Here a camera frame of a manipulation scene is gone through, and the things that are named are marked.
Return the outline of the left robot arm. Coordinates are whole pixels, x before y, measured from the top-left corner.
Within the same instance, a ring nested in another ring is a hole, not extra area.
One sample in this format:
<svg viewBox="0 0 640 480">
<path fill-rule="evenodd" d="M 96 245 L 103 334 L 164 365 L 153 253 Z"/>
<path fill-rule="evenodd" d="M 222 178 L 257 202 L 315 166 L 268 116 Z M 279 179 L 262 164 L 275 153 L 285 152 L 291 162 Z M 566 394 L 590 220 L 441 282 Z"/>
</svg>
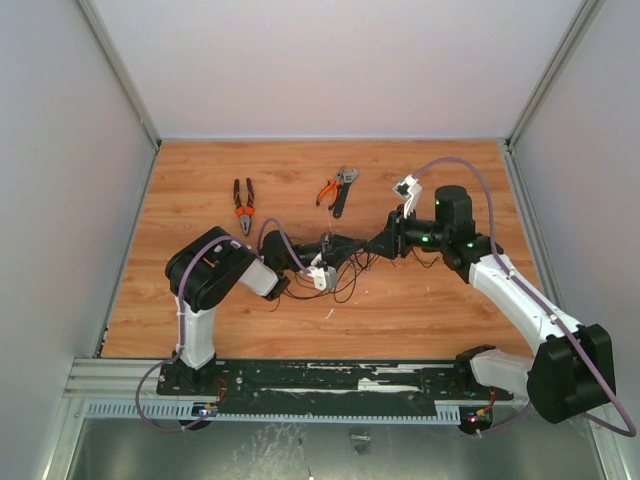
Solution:
<svg viewBox="0 0 640 480">
<path fill-rule="evenodd" d="M 213 330 L 218 305 L 238 284 L 267 300 L 289 290 L 288 276 L 305 276 L 321 297 L 338 291 L 338 271 L 354 259 L 366 241 L 323 234 L 312 243 L 297 243 L 281 228 L 264 233 L 254 249 L 217 226 L 176 253 L 165 276 L 174 295 L 178 342 L 170 364 L 161 368 L 161 395 L 202 395 L 215 380 Z"/>
</svg>

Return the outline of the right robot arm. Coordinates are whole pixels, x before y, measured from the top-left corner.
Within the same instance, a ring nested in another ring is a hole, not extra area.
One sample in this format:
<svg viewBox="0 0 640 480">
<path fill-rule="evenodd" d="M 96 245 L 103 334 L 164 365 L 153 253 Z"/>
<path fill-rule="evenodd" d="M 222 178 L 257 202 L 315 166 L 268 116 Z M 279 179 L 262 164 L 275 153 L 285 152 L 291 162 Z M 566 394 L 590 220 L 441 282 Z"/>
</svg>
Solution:
<svg viewBox="0 0 640 480">
<path fill-rule="evenodd" d="M 557 424 L 609 402 L 615 391 L 612 344 L 601 326 L 586 326 L 544 297 L 516 269 L 499 245 L 475 229 L 465 188 L 440 187 L 435 217 L 420 220 L 415 206 L 421 186 L 413 177 L 394 191 L 403 204 L 391 211 L 384 229 L 365 247 L 390 260 L 412 248 L 438 252 L 445 265 L 485 295 L 517 328 L 531 357 L 481 346 L 459 355 L 456 391 L 476 398 L 488 387 L 528 398 L 548 422 Z"/>
</svg>

